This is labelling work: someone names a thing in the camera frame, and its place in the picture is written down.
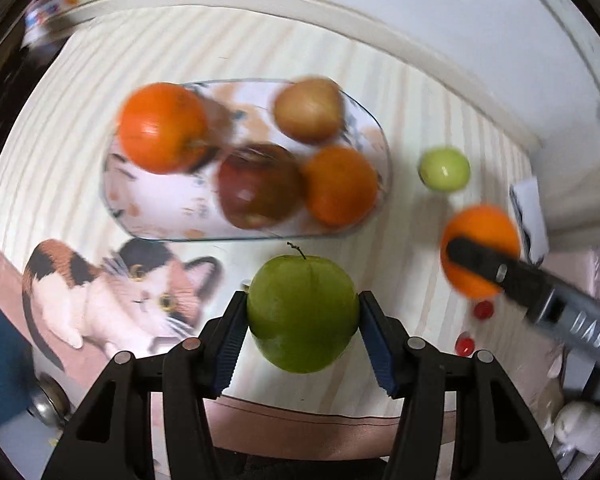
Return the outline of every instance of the red cherry tomato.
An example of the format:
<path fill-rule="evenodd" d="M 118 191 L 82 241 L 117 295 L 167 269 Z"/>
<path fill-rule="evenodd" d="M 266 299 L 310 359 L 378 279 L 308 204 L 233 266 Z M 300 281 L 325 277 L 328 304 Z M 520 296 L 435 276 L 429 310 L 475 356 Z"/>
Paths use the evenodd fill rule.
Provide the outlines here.
<path fill-rule="evenodd" d="M 474 306 L 474 316 L 480 321 L 484 321 L 493 316 L 494 307 L 493 302 L 489 300 L 481 301 Z"/>
<path fill-rule="evenodd" d="M 456 354 L 460 357 L 469 357 L 475 350 L 475 341 L 467 334 L 462 332 L 456 339 Z"/>

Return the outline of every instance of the glass plate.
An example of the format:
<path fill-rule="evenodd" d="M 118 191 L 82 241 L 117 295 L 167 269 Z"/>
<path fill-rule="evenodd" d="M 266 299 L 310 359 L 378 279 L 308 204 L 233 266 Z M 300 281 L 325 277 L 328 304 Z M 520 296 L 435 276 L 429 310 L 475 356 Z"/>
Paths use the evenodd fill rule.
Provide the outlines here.
<path fill-rule="evenodd" d="M 267 230 L 239 229 L 224 218 L 216 173 L 232 146 L 272 142 L 301 162 L 320 149 L 295 142 L 276 128 L 271 105 L 285 84 L 288 81 L 263 79 L 184 84 L 203 98 L 209 128 L 226 147 L 190 173 L 156 175 L 141 170 L 126 158 L 113 136 L 102 173 L 102 199 L 109 213 L 132 236 L 173 242 L 312 237 L 343 234 L 360 226 L 384 204 L 391 186 L 391 161 L 378 121 L 344 92 L 346 126 L 335 142 L 358 150 L 378 172 L 378 199 L 369 214 L 357 224 L 339 229 L 321 225 L 305 208 Z"/>

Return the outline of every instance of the calico cat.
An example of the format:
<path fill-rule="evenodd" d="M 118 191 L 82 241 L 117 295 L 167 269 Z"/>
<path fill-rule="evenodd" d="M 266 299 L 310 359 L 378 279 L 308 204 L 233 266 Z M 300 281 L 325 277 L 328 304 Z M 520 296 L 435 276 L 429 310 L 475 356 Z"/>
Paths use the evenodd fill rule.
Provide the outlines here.
<path fill-rule="evenodd" d="M 25 267 L 22 304 L 33 342 L 62 370 L 37 323 L 74 349 L 89 341 L 109 359 L 120 350 L 141 358 L 194 335 L 200 305 L 220 273 L 212 256 L 183 264 L 163 243 L 140 238 L 99 267 L 64 243 L 45 240 Z"/>

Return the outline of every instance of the table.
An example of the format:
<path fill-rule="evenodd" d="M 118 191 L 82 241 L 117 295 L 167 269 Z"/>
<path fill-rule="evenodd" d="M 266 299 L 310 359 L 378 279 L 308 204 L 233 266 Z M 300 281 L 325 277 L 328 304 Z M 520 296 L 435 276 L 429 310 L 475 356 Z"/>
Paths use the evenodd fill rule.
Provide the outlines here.
<path fill-rule="evenodd" d="M 331 77 L 378 119 L 392 154 L 394 184 L 382 212 L 362 229 L 303 240 L 303 251 L 338 262 L 411 335 L 442 351 L 452 352 L 459 333 L 469 330 L 532 405 L 554 347 L 502 298 L 489 322 L 474 321 L 467 301 L 446 282 L 438 257 L 440 233 L 453 211 L 489 202 L 512 214 L 509 185 L 531 175 L 526 153 L 479 110 L 413 66 L 323 28 L 246 10 L 125 10 L 101 16 L 69 38 L 0 156 L 1 309 L 30 337 L 21 273 L 43 240 L 61 240 L 97 265 L 129 239 L 102 205 L 100 170 L 116 111 L 132 89 L 160 80 L 291 79 L 307 73 Z M 440 144 L 457 146 L 471 161 L 472 179 L 463 192 L 434 194 L 418 179 L 420 153 Z M 183 262 L 212 256 L 220 263 L 221 286 L 203 305 L 198 328 L 223 311 L 261 264 L 289 251 L 283 240 L 169 248 Z M 55 348 L 62 345 L 57 341 Z M 87 388 L 107 358 L 89 344 L 79 350 L 64 346 L 66 373 Z M 306 376 L 274 368 L 248 335 L 225 394 L 208 403 L 217 445 L 290 458 L 386 455 L 401 409 L 376 384 L 359 335 L 333 365 Z M 453 396 L 446 408 L 452 414 Z M 452 426 L 450 418 L 449 435 Z"/>

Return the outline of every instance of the green apple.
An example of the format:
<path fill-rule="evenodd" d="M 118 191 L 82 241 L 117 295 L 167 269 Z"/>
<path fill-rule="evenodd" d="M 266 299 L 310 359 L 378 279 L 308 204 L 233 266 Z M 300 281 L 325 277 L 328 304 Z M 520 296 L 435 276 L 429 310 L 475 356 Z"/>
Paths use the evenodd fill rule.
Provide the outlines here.
<path fill-rule="evenodd" d="M 360 306 L 349 275 L 319 256 L 278 256 L 249 287 L 249 327 L 272 364 L 317 372 L 335 361 L 358 329 Z"/>
<path fill-rule="evenodd" d="M 444 146 L 422 155 L 418 174 L 429 189 L 450 193 L 464 189 L 469 183 L 471 166 L 460 150 Z"/>

